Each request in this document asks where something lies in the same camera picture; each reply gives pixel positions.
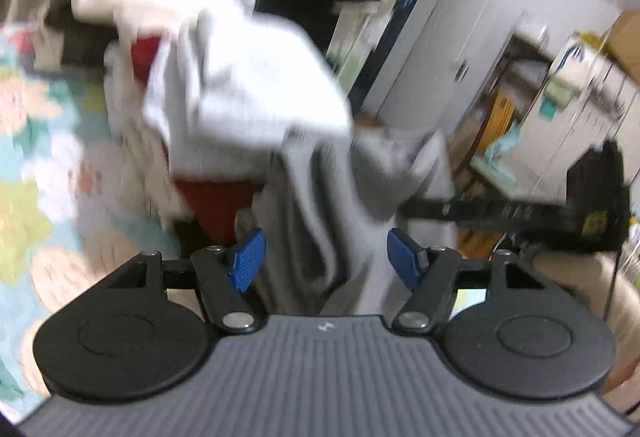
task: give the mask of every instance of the shelf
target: shelf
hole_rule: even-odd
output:
[[[537,95],[540,88],[542,88],[542,84],[537,84],[535,81],[529,80],[529,78],[524,77],[521,73],[511,68],[507,68],[503,78],[507,78],[513,84],[517,83],[519,86],[524,86],[527,90],[530,90],[530,93],[534,96]]]
[[[531,40],[518,32],[513,33],[510,43],[522,51],[523,59],[551,64],[556,58],[551,52],[534,45]]]

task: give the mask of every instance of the red fabric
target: red fabric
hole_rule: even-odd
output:
[[[131,64],[136,81],[146,86],[149,80],[151,65],[160,46],[160,36],[139,37],[131,45]]]
[[[263,184],[250,181],[194,182],[175,179],[174,186],[211,241],[220,245],[233,245],[236,243],[236,213],[251,206],[255,192],[259,192]]]
[[[160,36],[149,36],[138,38],[131,46],[133,73],[145,90],[159,45]],[[260,191],[263,184],[250,181],[196,182],[175,179],[174,186],[211,242],[232,245],[236,242],[236,213],[251,206],[255,192]]]
[[[30,29],[22,30],[9,36],[7,41],[15,47],[19,54],[33,54],[36,50],[33,47],[34,31]]]

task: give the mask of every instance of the floral pattern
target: floral pattern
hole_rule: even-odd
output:
[[[47,80],[34,27],[0,26],[0,412],[49,393],[33,357],[42,323],[140,250],[177,255],[109,131],[100,81]]]
[[[15,283],[29,247],[52,231],[49,219],[38,209],[38,189],[33,180],[9,184],[0,180],[0,281]]]
[[[40,209],[54,222],[73,221],[82,235],[111,224],[111,213],[146,215],[143,195],[130,197],[121,186],[125,153],[110,140],[85,146],[68,132],[51,136],[51,156],[36,157],[22,167],[22,178],[34,178]]]
[[[0,134],[14,135],[30,117],[48,119],[62,115],[62,107],[47,97],[49,85],[21,76],[0,79]]]

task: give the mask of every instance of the gray blanket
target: gray blanket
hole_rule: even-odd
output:
[[[238,235],[265,230],[267,260],[257,279],[272,313],[392,317],[408,292],[386,257],[386,234],[404,228],[422,245],[454,247],[450,224],[405,220],[412,196],[448,198],[444,138],[360,130],[352,140],[297,133],[272,162]]]

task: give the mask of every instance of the metal bolt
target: metal bolt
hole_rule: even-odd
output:
[[[494,251],[494,255],[498,255],[499,257],[513,257],[514,254],[509,251],[509,249],[496,249]]]
[[[429,317],[417,311],[403,312],[398,316],[398,323],[406,329],[419,331],[429,325]]]
[[[248,312],[229,312],[222,318],[222,323],[230,329],[248,329],[255,322]]]

